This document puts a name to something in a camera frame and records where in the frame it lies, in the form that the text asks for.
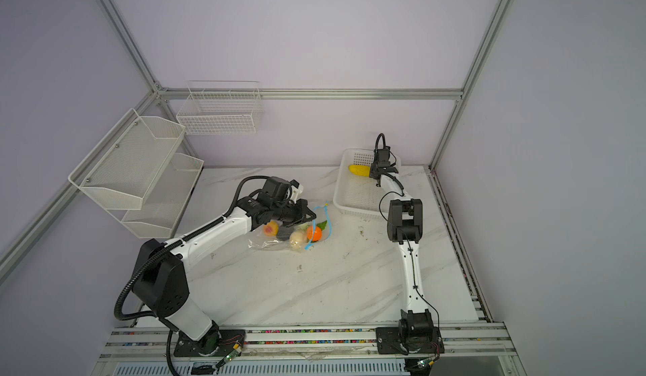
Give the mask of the yellow corn cob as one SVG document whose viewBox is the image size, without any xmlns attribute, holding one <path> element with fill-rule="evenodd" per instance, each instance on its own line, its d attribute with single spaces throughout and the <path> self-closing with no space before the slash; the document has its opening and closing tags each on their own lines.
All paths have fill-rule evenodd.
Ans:
<svg viewBox="0 0 646 376">
<path fill-rule="evenodd" d="M 364 165 L 350 165 L 348 171 L 351 174 L 359 177 L 369 177 L 370 176 L 370 167 Z"/>
</svg>

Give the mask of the beige potato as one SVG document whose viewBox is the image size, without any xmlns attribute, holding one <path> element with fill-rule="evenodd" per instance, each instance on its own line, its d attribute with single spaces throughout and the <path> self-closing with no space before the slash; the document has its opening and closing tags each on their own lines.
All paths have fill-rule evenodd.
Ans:
<svg viewBox="0 0 646 376">
<path fill-rule="evenodd" d="M 295 251 L 305 248 L 307 243 L 304 231 L 294 231 L 289 239 L 290 248 Z"/>
</svg>

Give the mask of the clear zip top bag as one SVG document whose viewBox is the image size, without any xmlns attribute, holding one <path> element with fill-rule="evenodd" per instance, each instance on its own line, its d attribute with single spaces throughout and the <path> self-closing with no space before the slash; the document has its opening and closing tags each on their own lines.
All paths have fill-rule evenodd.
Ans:
<svg viewBox="0 0 646 376">
<path fill-rule="evenodd" d="M 248 247 L 259 251 L 309 251 L 314 245 L 331 238 L 333 225 L 329 204 L 323 203 L 311 209 L 315 218 L 304 224 L 288 227 L 271 220 L 253 231 Z"/>
</svg>

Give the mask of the yellow orange fruit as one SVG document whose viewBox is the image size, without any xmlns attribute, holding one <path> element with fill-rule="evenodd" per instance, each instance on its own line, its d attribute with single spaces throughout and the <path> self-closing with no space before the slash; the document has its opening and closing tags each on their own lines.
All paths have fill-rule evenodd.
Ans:
<svg viewBox="0 0 646 376">
<path fill-rule="evenodd" d="M 277 221 L 271 220 L 263 227 L 262 234 L 267 237 L 277 236 L 277 234 L 279 233 L 279 228 L 279 223 Z"/>
</svg>

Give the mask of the black round food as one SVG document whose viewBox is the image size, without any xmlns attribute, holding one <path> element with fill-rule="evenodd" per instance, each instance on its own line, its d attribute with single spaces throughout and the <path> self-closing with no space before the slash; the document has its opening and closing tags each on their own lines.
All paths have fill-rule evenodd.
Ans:
<svg viewBox="0 0 646 376">
<path fill-rule="evenodd" d="M 278 241 L 281 241 L 281 242 L 289 241 L 289 239 L 290 239 L 293 232 L 294 232 L 293 228 L 280 227 L 279 230 L 278 230 L 278 233 L 276 235 L 276 239 Z"/>
</svg>

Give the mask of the orange tangerine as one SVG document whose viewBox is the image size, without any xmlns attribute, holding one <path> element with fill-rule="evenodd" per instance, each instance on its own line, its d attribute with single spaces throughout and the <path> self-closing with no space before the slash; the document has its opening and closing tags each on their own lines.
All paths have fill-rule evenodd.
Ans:
<svg viewBox="0 0 646 376">
<path fill-rule="evenodd" d="M 306 240 L 311 242 L 318 242 L 322 238 L 323 230 L 319 226 L 309 226 L 306 229 Z"/>
</svg>

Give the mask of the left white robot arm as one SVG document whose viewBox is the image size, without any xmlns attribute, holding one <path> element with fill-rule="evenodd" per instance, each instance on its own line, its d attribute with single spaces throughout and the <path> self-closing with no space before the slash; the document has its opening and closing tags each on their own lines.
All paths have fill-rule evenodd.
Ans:
<svg viewBox="0 0 646 376">
<path fill-rule="evenodd" d="M 189 277 L 217 250 L 261 226 L 276 221 L 292 229 L 315 219 L 305 199 L 260 193 L 237 199 L 224 214 L 178 238 L 151 239 L 139 250 L 131 278 L 114 304 L 114 317 L 154 317 L 193 342 L 217 339 L 219 326 L 191 297 Z"/>
</svg>

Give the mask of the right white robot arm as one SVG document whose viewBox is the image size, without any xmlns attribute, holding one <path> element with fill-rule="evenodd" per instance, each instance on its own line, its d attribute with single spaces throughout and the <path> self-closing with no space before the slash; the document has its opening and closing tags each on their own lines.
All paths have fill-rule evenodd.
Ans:
<svg viewBox="0 0 646 376">
<path fill-rule="evenodd" d="M 378 212 L 386 221 L 388 239 L 398 248 L 401 258 L 405 299 L 402 317 L 425 315 L 433 326 L 437 326 L 439 311 L 428 301 L 422 286 L 420 242 L 424 230 L 423 202 L 405 190 L 398 171 L 393 167 L 375 168 L 369 177 L 385 192 L 378 202 Z"/>
</svg>

